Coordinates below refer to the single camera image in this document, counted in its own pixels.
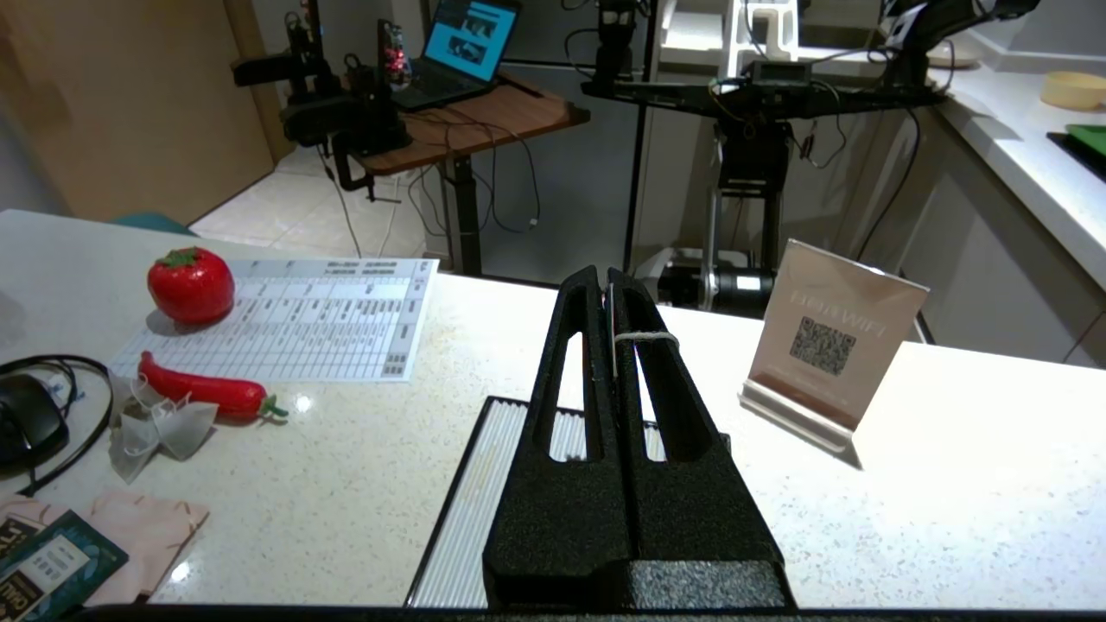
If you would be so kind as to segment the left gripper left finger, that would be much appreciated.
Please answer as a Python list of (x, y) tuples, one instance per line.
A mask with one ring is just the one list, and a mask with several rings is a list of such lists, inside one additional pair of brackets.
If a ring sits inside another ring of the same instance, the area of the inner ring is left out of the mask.
[[(550, 457), (568, 339), (583, 340), (585, 458)], [(598, 272), (559, 288), (523, 428), (483, 550), (491, 609), (613, 610), (628, 558), (609, 326)]]

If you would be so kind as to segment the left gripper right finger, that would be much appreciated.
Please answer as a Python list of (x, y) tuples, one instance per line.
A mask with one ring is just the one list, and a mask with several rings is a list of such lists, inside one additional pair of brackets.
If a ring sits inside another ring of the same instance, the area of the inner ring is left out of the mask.
[(633, 553), (656, 562), (782, 562), (653, 297), (618, 270), (607, 280)]

